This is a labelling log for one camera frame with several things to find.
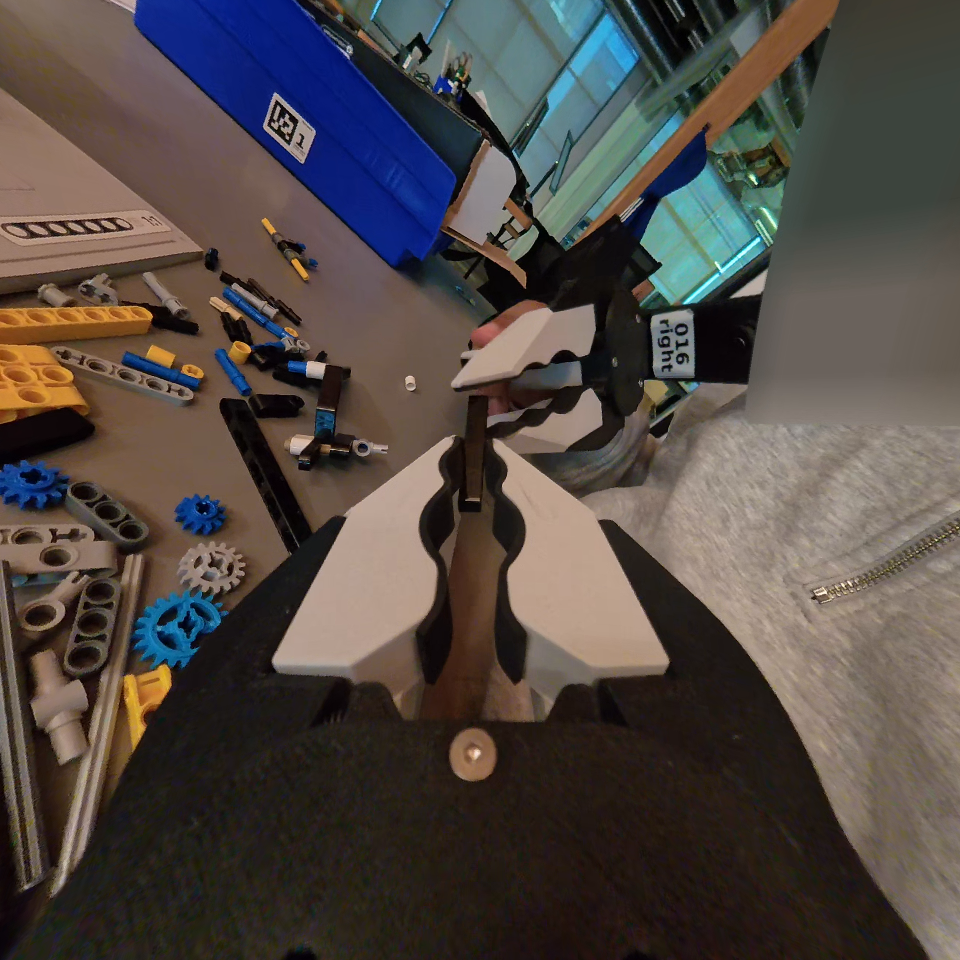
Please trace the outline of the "short black lego beam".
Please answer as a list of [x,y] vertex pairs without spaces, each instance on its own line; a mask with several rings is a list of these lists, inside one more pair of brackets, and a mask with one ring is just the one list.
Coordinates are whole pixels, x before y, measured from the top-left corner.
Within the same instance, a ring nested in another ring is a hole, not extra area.
[[474,393],[468,398],[462,434],[461,513],[479,513],[482,509],[488,412],[489,398],[486,395]]

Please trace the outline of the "blue plastic bin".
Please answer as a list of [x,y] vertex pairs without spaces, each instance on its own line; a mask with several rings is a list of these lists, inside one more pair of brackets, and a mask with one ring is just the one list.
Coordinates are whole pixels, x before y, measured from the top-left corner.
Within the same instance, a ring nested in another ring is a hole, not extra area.
[[433,252],[455,177],[293,1],[138,1],[139,32],[394,268]]

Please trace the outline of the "pile of lego pieces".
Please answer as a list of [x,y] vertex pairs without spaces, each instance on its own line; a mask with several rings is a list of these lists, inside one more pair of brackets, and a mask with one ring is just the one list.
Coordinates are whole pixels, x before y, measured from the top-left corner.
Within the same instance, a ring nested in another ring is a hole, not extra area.
[[[383,430],[377,428],[383,434],[379,436],[372,426],[372,414],[366,419],[360,418],[360,361],[365,357],[375,358],[372,347],[366,351],[368,356],[364,353],[361,321],[383,319],[379,312],[389,303],[382,294],[390,291],[382,282],[399,280],[399,275],[365,248],[348,251],[346,257],[337,262],[334,262],[336,258],[324,259],[318,275],[314,274],[315,278],[308,283],[291,277],[283,280],[280,273],[285,270],[289,274],[288,268],[267,269],[267,260],[278,259],[276,255],[265,249],[258,249],[256,253],[261,256],[252,270],[243,269],[239,259],[230,254],[227,271],[235,274],[236,270],[231,268],[240,266],[244,277],[253,274],[260,282],[270,281],[266,284],[268,290],[281,294],[304,318],[301,329],[305,331],[306,342],[353,368],[351,382],[354,385],[345,390],[345,412],[349,414],[344,421],[345,432],[386,443]],[[139,569],[139,585],[133,591],[135,606],[124,599],[125,586],[107,585],[102,589],[97,586],[93,590],[94,594],[105,594],[118,611],[114,613],[112,641],[103,666],[82,680],[89,699],[89,708],[81,717],[83,729],[91,749],[98,742],[102,745],[97,815],[101,819],[132,750],[124,678],[156,669],[145,664],[134,651],[136,619],[158,598],[186,589],[178,573],[179,561],[188,548],[200,542],[225,543],[241,555],[245,564],[239,587],[229,592],[225,601],[223,598],[218,601],[228,607],[288,556],[281,534],[220,412],[222,399],[241,400],[214,358],[215,350],[227,348],[221,320],[215,318],[209,306],[210,296],[215,296],[214,286],[220,285],[199,261],[162,270],[159,278],[170,281],[174,293],[186,294],[187,306],[199,316],[197,335],[158,330],[145,337],[102,338],[68,342],[66,346],[74,354],[92,355],[114,363],[119,362],[124,353],[145,356],[144,351],[150,346],[159,346],[174,354],[174,365],[185,359],[188,365],[204,370],[201,386],[194,390],[195,398],[178,405],[161,397],[156,390],[148,390],[150,398],[142,391],[120,386],[116,380],[108,382],[68,368],[67,373],[75,374],[78,390],[89,403],[89,414],[84,416],[94,427],[93,433],[63,450],[32,458],[48,468],[57,468],[71,484],[82,487],[81,492],[95,494],[99,489],[103,495],[118,501],[135,518],[128,524],[129,529],[136,532],[145,526],[148,530],[145,544],[132,554],[126,555],[115,546],[118,572],[111,576],[117,584],[122,579],[126,560],[135,554],[144,557],[133,564]],[[331,517],[342,515],[386,470],[386,457],[371,454],[366,460],[361,458],[359,465],[341,461],[339,465],[318,466],[312,472],[299,471],[295,459],[282,449],[282,434],[286,437],[291,432],[304,431],[309,426],[308,420],[312,424],[313,414],[253,419],[279,463],[310,531],[319,529]],[[177,504],[193,495],[209,496],[221,502],[225,521],[220,532],[190,534],[175,520]],[[98,719],[102,711],[97,704],[108,688],[115,691],[105,701],[107,706],[112,706],[109,747],[106,739],[97,740],[95,734],[97,729],[106,729],[106,720],[101,724]],[[66,882],[60,864],[67,828],[73,823],[74,793],[81,774],[90,766],[90,751],[83,758],[60,765],[49,735],[41,727],[33,733],[38,796],[52,867],[46,878],[20,899],[22,906],[35,908],[37,912],[50,901],[51,892],[59,882]]]

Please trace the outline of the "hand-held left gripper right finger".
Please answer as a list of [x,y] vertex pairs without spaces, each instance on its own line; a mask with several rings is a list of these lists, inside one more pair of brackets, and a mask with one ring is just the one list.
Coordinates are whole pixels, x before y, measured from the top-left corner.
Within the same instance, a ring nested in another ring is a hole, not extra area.
[[513,682],[659,676],[669,657],[596,515],[503,441],[486,451],[494,637]]

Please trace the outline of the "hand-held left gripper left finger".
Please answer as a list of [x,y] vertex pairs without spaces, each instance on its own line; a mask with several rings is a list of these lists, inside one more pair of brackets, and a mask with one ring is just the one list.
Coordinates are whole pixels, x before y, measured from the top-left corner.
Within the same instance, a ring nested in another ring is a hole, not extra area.
[[425,544],[422,518],[436,495],[451,505],[442,464],[456,441],[439,440],[346,512],[272,656],[276,673],[426,681],[417,630],[447,573],[439,549],[449,534]]

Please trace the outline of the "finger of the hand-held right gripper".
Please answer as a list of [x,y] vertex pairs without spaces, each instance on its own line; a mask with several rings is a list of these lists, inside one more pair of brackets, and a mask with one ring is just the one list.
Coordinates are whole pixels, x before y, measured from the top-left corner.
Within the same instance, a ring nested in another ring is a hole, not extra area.
[[561,389],[521,409],[489,415],[486,435],[517,454],[560,454],[603,425],[604,408],[594,389]]
[[596,332],[593,305],[524,313],[469,353],[451,388],[462,392],[507,381],[524,390],[581,387],[582,360],[591,353]]

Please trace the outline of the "person's right hand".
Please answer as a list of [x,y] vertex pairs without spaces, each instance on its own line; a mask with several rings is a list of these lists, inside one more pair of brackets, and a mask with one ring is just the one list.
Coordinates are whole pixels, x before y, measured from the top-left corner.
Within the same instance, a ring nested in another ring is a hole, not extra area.
[[[472,331],[469,349],[479,351],[492,342],[498,335],[507,330],[527,313],[543,309],[546,305],[539,301],[526,299],[510,306],[490,321]],[[501,416],[517,410],[525,409],[542,402],[552,401],[552,390],[522,389],[508,382],[497,382],[478,389],[478,394],[488,397],[487,416]]]

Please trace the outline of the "lego instruction booklet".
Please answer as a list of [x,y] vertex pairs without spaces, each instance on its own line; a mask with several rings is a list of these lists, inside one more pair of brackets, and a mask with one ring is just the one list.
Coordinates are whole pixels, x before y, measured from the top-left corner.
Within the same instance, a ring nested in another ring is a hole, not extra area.
[[174,222],[1,92],[3,295],[201,258]]

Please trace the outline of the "lego assembly with yellow axle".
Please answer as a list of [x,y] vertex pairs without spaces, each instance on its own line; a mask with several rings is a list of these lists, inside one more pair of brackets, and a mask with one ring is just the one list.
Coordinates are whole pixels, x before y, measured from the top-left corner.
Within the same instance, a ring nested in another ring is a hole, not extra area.
[[317,270],[318,261],[308,254],[306,245],[281,234],[266,217],[262,218],[260,223],[269,235],[273,246],[291,265],[299,278],[304,283],[309,282],[311,275]]

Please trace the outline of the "grey zip sweater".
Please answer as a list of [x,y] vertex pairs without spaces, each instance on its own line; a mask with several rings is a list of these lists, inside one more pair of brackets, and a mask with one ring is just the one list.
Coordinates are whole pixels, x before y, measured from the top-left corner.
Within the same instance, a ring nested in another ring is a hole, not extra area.
[[959,954],[959,431],[676,409],[639,486],[583,496],[721,620],[931,958]]

